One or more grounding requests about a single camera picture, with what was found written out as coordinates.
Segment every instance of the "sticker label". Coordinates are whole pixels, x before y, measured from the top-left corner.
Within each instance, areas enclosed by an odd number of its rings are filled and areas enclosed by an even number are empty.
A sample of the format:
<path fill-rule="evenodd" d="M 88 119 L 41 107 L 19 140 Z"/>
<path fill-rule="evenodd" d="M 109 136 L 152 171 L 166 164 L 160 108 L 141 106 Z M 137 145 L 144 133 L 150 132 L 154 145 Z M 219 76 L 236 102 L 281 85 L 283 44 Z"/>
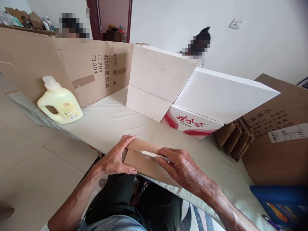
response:
<path fill-rule="evenodd" d="M 73 102 L 66 102 L 64 104 L 61 104 L 60 108 L 63 110 L 64 114 L 68 119 L 73 119 L 80 115 Z"/>
<path fill-rule="evenodd" d="M 299 124 L 276 131 L 268 132 L 272 143 L 296 140 L 308 137 L 308 123 Z"/>

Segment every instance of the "hand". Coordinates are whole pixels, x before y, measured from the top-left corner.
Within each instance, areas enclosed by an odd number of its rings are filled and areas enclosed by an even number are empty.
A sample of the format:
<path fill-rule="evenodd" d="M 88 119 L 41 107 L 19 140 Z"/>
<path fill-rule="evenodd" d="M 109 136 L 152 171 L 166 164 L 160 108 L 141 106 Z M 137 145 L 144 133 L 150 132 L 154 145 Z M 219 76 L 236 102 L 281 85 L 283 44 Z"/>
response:
<path fill-rule="evenodd" d="M 122 153 L 127 145 L 132 142 L 136 136 L 125 135 L 121 140 L 99 160 L 93 167 L 101 174 L 137 174 L 137 170 L 131 166 L 122 163 Z"/>
<path fill-rule="evenodd" d="M 163 158 L 155 158 L 180 186 L 192 194 L 203 199 L 204 196 L 211 197 L 214 192 L 220 192 L 216 182 L 201 171 L 186 151 L 161 148 L 156 154 L 168 157 L 173 162 L 169 163 Z"/>

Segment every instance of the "person's right hand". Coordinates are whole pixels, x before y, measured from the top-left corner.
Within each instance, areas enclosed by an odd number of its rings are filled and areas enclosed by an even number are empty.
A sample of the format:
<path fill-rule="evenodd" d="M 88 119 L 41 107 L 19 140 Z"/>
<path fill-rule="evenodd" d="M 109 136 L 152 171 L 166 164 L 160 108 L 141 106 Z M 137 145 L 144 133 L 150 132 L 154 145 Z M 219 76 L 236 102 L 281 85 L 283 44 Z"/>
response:
<path fill-rule="evenodd" d="M 173 162 L 169 163 L 160 157 L 155 158 L 180 186 L 192 194 L 204 199 L 204 196 L 213 197 L 220 192 L 217 183 L 201 171 L 186 151 L 161 148 L 156 154 L 168 157 Z"/>

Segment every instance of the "person's left hand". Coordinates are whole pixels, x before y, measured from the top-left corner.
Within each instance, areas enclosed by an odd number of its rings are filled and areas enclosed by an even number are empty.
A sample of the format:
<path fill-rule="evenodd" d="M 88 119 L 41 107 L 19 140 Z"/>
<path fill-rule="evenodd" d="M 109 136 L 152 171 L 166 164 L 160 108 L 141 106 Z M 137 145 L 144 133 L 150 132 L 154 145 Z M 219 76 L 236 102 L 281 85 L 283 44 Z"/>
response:
<path fill-rule="evenodd" d="M 100 171 L 101 174 L 137 174 L 137 170 L 131 166 L 122 163 L 122 153 L 127 145 L 132 142 L 136 136 L 124 135 L 120 141 L 105 155 L 102 159 L 97 162 L 93 168 Z"/>

